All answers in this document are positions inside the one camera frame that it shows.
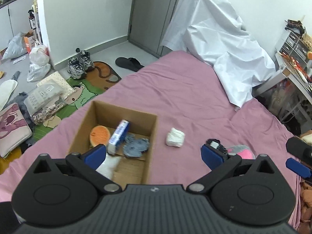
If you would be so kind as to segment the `grey pink plush toy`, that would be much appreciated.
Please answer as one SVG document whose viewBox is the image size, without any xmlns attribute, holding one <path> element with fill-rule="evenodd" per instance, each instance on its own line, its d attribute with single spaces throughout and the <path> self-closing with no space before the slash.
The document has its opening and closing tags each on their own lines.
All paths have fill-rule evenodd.
<svg viewBox="0 0 312 234">
<path fill-rule="evenodd" d="M 228 153 L 235 153 L 245 160 L 254 160 L 255 155 L 246 145 L 235 145 L 227 148 Z"/>
</svg>

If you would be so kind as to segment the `burger plush toy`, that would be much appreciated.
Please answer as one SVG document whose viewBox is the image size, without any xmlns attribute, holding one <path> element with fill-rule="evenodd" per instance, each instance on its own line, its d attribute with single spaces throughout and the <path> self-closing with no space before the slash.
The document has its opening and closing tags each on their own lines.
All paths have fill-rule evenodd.
<svg viewBox="0 0 312 234">
<path fill-rule="evenodd" d="M 98 125 L 92 128 L 89 134 L 89 141 L 92 147 L 96 147 L 99 144 L 107 146 L 110 137 L 111 133 L 108 128 L 102 125 Z"/>
</svg>

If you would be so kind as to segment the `blue white tissue pack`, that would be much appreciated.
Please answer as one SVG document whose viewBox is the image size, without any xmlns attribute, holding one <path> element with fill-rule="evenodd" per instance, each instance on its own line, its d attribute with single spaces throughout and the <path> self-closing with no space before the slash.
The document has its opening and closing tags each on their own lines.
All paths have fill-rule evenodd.
<svg viewBox="0 0 312 234">
<path fill-rule="evenodd" d="M 119 146 L 122 144 L 122 142 L 124 142 L 128 130 L 129 130 L 129 122 L 123 119 L 109 139 L 108 146 L 106 149 L 110 155 L 116 154 Z"/>
</svg>

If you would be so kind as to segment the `white cloth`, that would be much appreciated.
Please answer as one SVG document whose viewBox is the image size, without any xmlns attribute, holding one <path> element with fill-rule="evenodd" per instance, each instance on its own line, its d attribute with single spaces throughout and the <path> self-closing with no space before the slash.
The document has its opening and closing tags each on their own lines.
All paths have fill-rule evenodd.
<svg viewBox="0 0 312 234">
<path fill-rule="evenodd" d="M 184 139 L 185 133 L 173 127 L 167 134 L 166 145 L 171 147 L 181 147 L 183 146 Z"/>
</svg>

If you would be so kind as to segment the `pink bed sheet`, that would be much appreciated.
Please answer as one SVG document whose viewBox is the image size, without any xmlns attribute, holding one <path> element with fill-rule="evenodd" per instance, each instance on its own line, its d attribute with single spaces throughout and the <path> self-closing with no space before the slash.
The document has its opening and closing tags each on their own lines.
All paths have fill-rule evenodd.
<svg viewBox="0 0 312 234">
<path fill-rule="evenodd" d="M 93 101 L 158 117 L 147 184 L 100 193 L 66 163 Z M 166 145 L 171 128 L 183 146 Z M 229 102 L 213 68 L 177 51 L 127 76 L 80 107 L 1 175 L 4 233 L 295 233 L 299 177 L 285 166 L 291 133 L 256 99 Z M 246 145 L 232 177 L 208 192 L 186 188 L 211 169 L 204 144 Z"/>
</svg>

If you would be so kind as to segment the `white desk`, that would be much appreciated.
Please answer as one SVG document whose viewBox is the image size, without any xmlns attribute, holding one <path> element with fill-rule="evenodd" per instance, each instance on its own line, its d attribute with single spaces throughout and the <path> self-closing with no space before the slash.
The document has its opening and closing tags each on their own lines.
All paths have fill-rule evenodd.
<svg viewBox="0 0 312 234">
<path fill-rule="evenodd" d="M 304 130 L 311 129 L 311 83 L 279 51 L 275 53 L 276 72 L 253 88 L 254 97 L 263 97 L 268 110 L 282 123 L 296 119 Z"/>
</svg>

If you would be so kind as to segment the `pink camo cushion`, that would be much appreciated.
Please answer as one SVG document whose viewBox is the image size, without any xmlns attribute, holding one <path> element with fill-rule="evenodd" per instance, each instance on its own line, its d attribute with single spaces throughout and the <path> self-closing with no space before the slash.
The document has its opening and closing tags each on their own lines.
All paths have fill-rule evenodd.
<svg viewBox="0 0 312 234">
<path fill-rule="evenodd" d="M 12 103 L 1 111 L 1 157 L 6 158 L 9 152 L 32 135 L 32 130 L 23 117 L 17 103 Z"/>
</svg>

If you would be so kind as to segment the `white drawer organizer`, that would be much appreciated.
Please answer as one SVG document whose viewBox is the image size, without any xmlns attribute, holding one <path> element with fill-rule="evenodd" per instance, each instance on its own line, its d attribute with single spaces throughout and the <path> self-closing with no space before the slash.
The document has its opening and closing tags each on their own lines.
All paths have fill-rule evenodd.
<svg viewBox="0 0 312 234">
<path fill-rule="evenodd" d="M 294 58 L 305 71 L 311 66 L 311 60 L 307 56 L 309 48 L 290 30 L 283 31 L 276 50 Z"/>
</svg>

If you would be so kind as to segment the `clear plastic bag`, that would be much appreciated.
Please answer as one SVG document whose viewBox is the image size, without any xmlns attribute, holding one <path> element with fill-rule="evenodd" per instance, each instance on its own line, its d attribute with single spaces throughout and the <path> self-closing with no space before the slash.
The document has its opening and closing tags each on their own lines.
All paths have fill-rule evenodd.
<svg viewBox="0 0 312 234">
<path fill-rule="evenodd" d="M 35 82 L 42 80 L 50 71 L 50 69 L 51 65 L 49 63 L 43 66 L 30 63 L 29 70 L 27 73 L 27 82 Z"/>
</svg>

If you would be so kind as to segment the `grey sneaker right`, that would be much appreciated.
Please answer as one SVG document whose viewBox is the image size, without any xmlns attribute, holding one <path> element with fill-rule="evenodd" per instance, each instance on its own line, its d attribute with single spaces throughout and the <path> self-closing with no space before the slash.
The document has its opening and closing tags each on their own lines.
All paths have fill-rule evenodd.
<svg viewBox="0 0 312 234">
<path fill-rule="evenodd" d="M 86 50 L 80 50 L 79 61 L 85 71 L 92 71 L 95 68 L 93 61 L 90 58 L 90 53 Z"/>
</svg>

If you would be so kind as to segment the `black slipper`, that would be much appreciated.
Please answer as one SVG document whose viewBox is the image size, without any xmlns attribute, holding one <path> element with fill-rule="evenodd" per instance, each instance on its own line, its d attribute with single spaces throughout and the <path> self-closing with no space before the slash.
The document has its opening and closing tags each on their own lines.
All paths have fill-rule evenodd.
<svg viewBox="0 0 312 234">
<path fill-rule="evenodd" d="M 115 64 L 120 68 L 128 69 L 133 72 L 138 72 L 140 69 L 144 67 L 135 58 L 119 57 L 115 60 Z"/>
</svg>

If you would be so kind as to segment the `white red plastic bag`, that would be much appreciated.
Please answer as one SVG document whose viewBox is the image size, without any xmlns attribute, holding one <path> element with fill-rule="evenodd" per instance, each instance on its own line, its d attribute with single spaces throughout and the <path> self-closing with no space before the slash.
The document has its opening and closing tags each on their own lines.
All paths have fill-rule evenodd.
<svg viewBox="0 0 312 234">
<path fill-rule="evenodd" d="M 36 45 L 31 49 L 29 59 L 32 64 L 45 66 L 50 61 L 48 48 L 45 45 Z"/>
</svg>

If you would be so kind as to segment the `white cover sheet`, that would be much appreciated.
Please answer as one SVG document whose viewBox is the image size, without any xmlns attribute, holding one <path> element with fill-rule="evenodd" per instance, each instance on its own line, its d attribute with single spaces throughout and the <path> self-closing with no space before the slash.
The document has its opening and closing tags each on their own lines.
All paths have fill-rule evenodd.
<svg viewBox="0 0 312 234">
<path fill-rule="evenodd" d="M 211 65 L 230 103 L 239 108 L 276 72 L 228 0 L 179 0 L 161 44 Z"/>
</svg>

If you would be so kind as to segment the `grey plastic bag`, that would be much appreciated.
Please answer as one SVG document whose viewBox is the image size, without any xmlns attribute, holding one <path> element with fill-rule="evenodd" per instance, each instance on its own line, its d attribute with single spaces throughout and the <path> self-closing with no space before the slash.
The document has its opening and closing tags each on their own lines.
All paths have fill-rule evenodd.
<svg viewBox="0 0 312 234">
<path fill-rule="evenodd" d="M 25 33 L 19 32 L 14 38 L 12 38 L 3 54 L 3 60 L 12 60 L 27 53 L 24 37 Z"/>
</svg>

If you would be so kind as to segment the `grey wardrobe door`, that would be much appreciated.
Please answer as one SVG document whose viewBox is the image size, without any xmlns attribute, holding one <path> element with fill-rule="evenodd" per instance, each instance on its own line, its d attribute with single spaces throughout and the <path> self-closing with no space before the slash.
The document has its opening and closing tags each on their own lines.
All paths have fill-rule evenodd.
<svg viewBox="0 0 312 234">
<path fill-rule="evenodd" d="M 133 0 L 128 41 L 155 57 L 170 50 L 161 45 L 178 0 Z"/>
</svg>

